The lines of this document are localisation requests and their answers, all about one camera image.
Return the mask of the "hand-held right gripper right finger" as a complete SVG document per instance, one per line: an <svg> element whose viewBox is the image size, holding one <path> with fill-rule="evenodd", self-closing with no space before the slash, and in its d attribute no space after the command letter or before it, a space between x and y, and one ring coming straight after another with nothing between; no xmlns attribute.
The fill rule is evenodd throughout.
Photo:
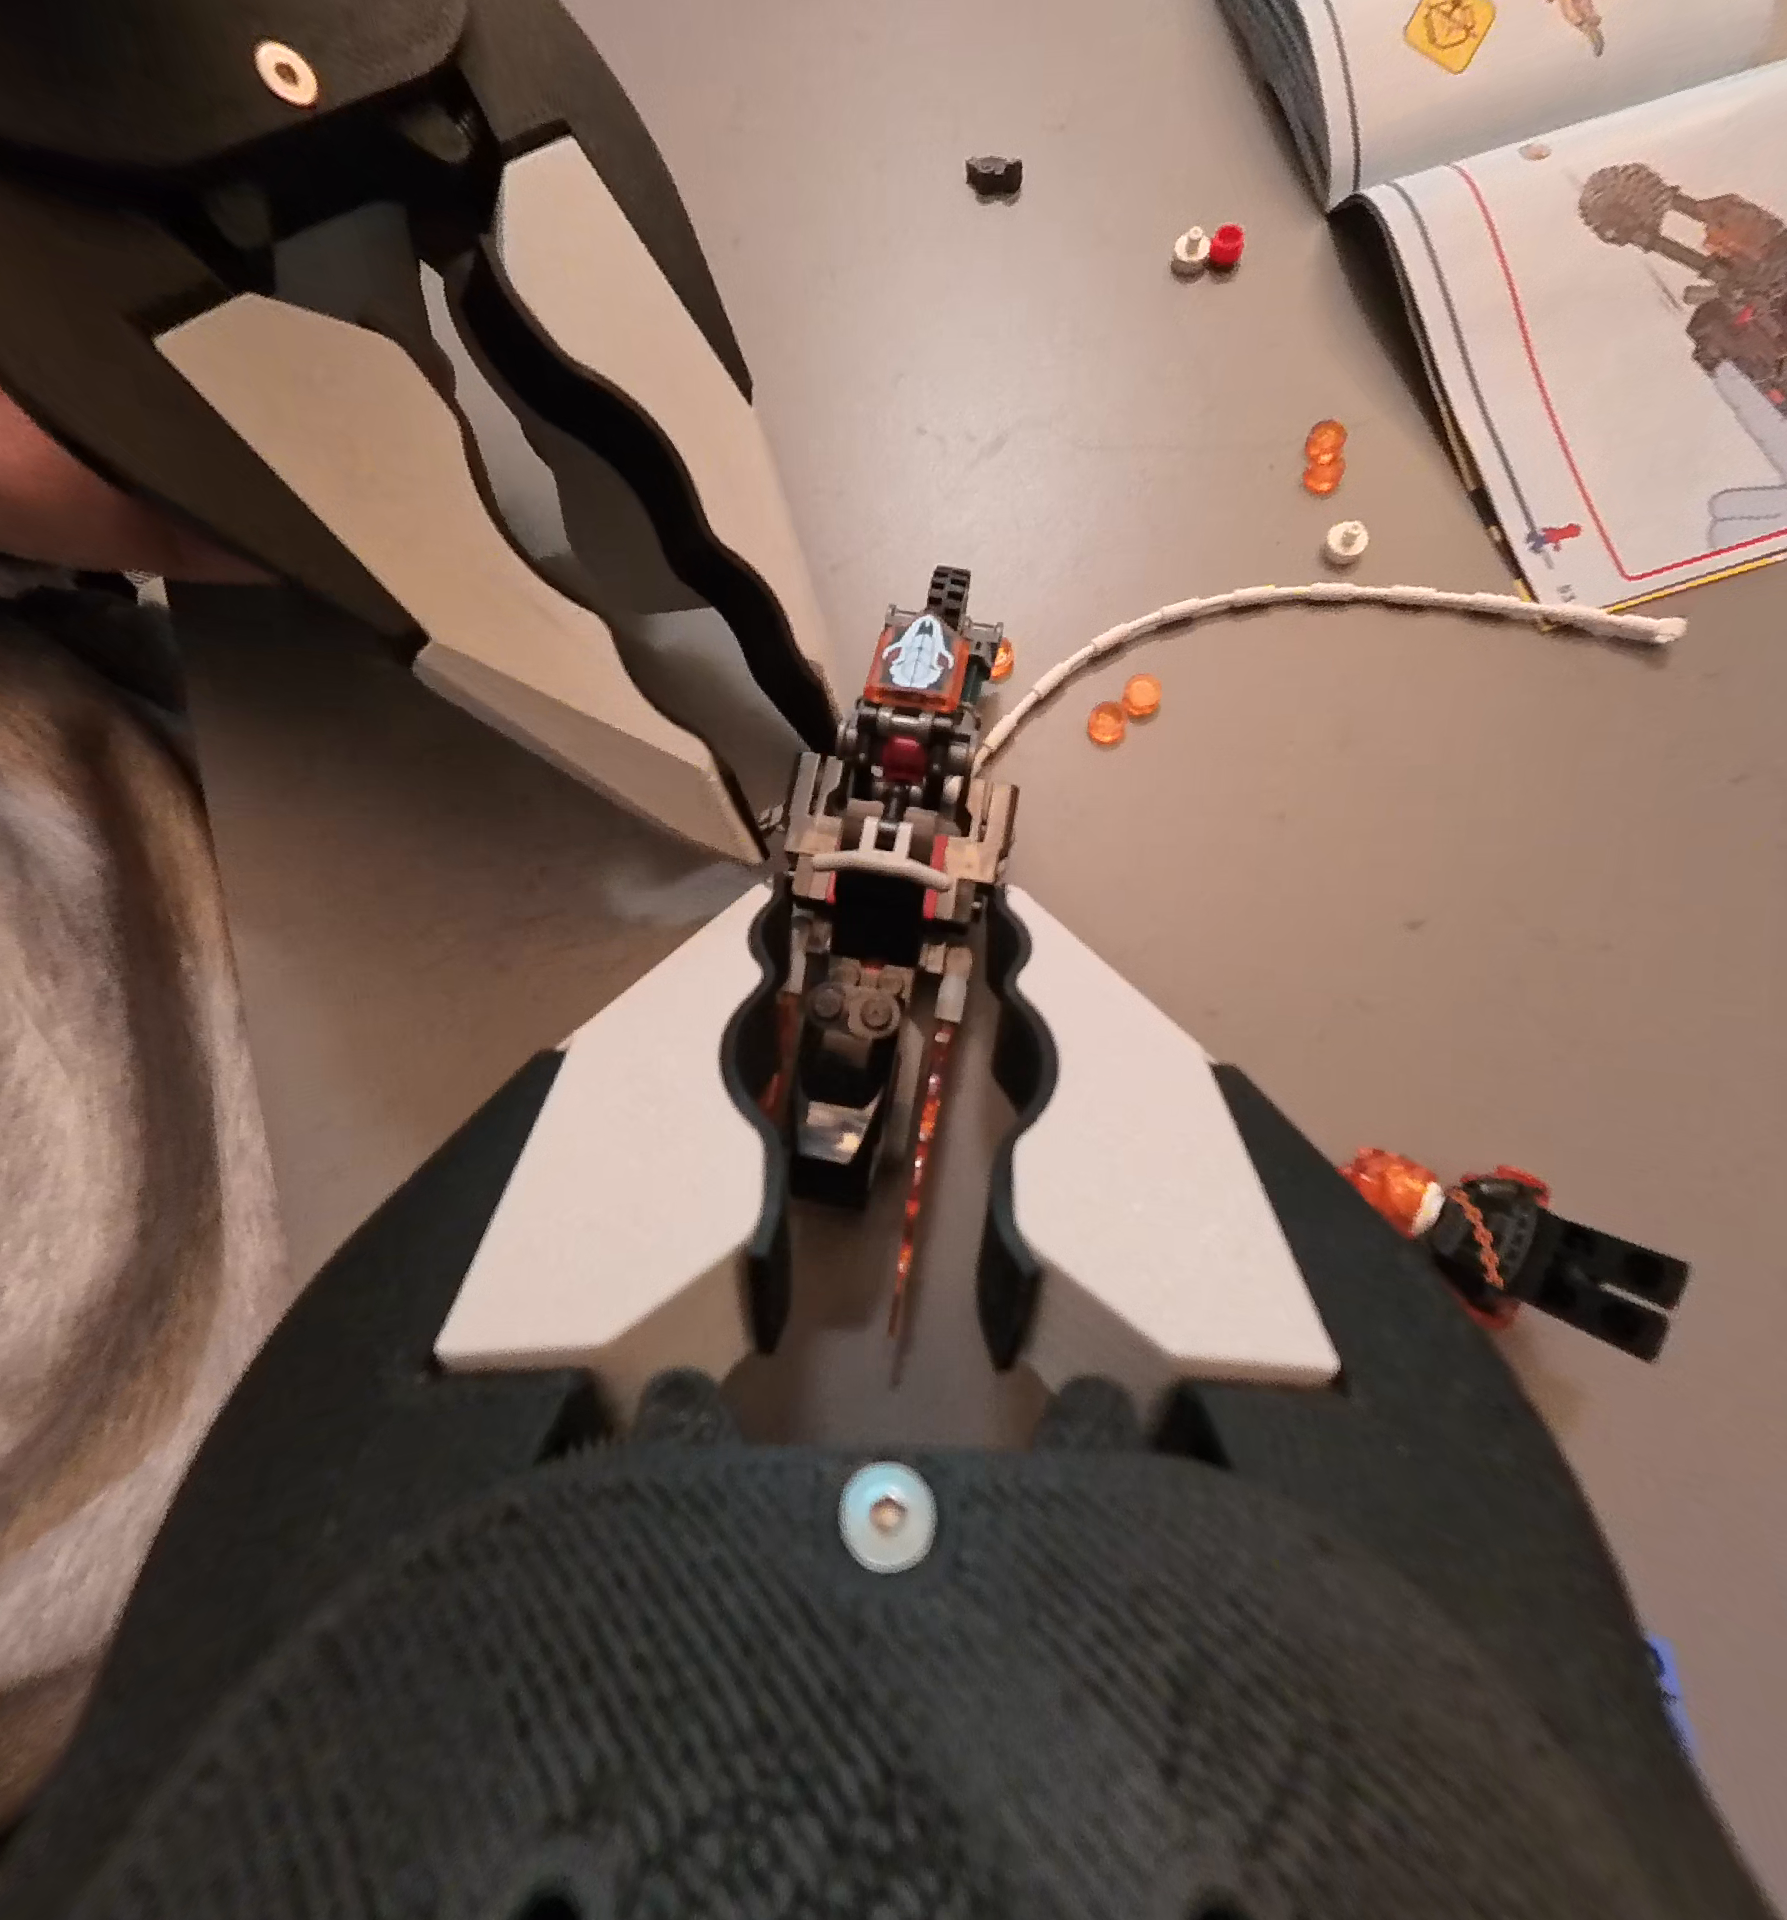
<svg viewBox="0 0 1787 1920"><path fill-rule="evenodd" d="M983 1231L995 1366L1042 1388L1331 1388L1340 1358L1213 1057L1021 887L987 953L1018 1112Z"/></svg>

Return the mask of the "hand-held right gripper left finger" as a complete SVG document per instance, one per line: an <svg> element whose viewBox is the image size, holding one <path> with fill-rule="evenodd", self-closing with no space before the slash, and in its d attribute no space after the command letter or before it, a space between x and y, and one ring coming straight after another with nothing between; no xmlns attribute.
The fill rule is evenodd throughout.
<svg viewBox="0 0 1787 1920"><path fill-rule="evenodd" d="M791 1308L791 904L755 886L557 1049L435 1358L449 1373L730 1373Z"/></svg>

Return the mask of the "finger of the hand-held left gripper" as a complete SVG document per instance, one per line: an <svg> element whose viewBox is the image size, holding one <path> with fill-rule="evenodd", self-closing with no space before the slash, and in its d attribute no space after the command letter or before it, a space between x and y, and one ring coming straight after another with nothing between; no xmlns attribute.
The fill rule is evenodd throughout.
<svg viewBox="0 0 1787 1920"><path fill-rule="evenodd" d="M428 689L696 849L761 865L736 780L641 691L610 624L509 538L465 429L403 348L267 297L159 348L413 620Z"/></svg>
<svg viewBox="0 0 1787 1920"><path fill-rule="evenodd" d="M523 410L639 502L671 577L733 633L809 747L838 734L830 646L754 383L657 149L552 132L499 173L458 314Z"/></svg>

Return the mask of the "black lego motorcycle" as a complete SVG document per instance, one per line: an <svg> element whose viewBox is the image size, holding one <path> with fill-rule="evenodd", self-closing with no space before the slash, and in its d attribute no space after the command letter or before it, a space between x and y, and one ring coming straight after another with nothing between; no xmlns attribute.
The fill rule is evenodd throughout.
<svg viewBox="0 0 1787 1920"><path fill-rule="evenodd" d="M972 577L936 567L892 607L835 746L785 802L785 982L761 1109L795 1195L860 1210L903 1178L888 1335L905 1352L928 1180L967 1014L975 933L1004 878L1018 790L987 771L983 704L1011 672Z"/></svg>

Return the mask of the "person's left forearm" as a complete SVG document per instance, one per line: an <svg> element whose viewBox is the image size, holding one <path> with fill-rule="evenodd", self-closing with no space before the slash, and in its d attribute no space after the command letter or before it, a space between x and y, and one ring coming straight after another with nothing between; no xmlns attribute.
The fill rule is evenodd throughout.
<svg viewBox="0 0 1787 1920"><path fill-rule="evenodd" d="M0 387L0 556L204 586L273 579L77 462Z"/></svg>

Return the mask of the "black flame-head lego minifigure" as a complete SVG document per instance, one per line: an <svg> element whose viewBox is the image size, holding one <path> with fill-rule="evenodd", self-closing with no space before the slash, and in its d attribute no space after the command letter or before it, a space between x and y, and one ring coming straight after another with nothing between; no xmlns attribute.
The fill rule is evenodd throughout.
<svg viewBox="0 0 1787 1920"><path fill-rule="evenodd" d="M1503 1332L1532 1311L1639 1362L1664 1354L1689 1263L1557 1213L1552 1188L1529 1172L1496 1164L1448 1181L1371 1146L1338 1174L1482 1328Z"/></svg>

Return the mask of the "lego instruction booklet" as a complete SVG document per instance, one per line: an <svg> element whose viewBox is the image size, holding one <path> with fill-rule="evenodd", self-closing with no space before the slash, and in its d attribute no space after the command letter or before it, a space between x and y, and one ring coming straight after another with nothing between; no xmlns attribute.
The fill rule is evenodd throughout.
<svg viewBox="0 0 1787 1920"><path fill-rule="evenodd" d="M1787 561L1787 5L1221 5L1529 597Z"/></svg>

